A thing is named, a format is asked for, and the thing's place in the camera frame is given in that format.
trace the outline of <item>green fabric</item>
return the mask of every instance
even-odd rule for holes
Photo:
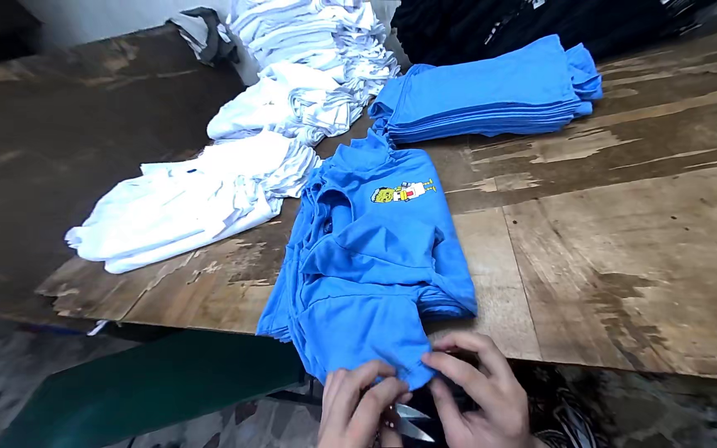
[[[288,387],[303,378],[291,344],[215,331],[162,340],[55,373],[0,448],[97,448]]]

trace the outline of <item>scissor blade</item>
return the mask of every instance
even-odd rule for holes
[[[402,403],[395,404],[394,411],[398,412],[401,419],[430,419],[427,414],[421,413],[413,407]]]
[[[411,438],[415,438],[417,440],[422,440],[422,441],[431,442],[431,443],[436,442],[426,432],[417,428],[416,426],[413,425],[413,423],[409,422],[406,419],[400,419],[400,424],[398,426],[398,429],[400,430],[401,434],[407,435]]]

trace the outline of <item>worn plywood table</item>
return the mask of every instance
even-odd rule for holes
[[[717,376],[717,31],[599,69],[605,98],[564,131],[420,145],[480,306],[429,330],[483,331],[514,358]],[[74,258],[40,292],[64,316],[253,332],[296,208],[124,275]]]
[[[172,25],[0,64],[0,317],[89,328],[34,293],[73,255],[63,234],[140,163],[194,155],[243,90]]]

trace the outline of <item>printed graphic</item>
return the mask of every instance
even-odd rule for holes
[[[411,199],[418,198],[424,195],[428,190],[436,191],[436,186],[433,185],[433,179],[428,179],[428,182],[403,182],[400,187],[388,188],[381,187],[376,188],[372,194],[373,202],[397,202],[397,201],[410,201]]]

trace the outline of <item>stack of blue t-shirts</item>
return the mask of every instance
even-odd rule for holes
[[[389,80],[370,107],[373,129],[395,143],[459,134],[537,134],[591,113],[602,76],[583,44],[564,50],[556,34],[455,66],[412,66]]]
[[[369,131],[312,173],[256,333],[293,341],[320,381],[381,359],[413,390],[433,375],[420,361],[430,350],[420,316],[476,313],[430,157]]]

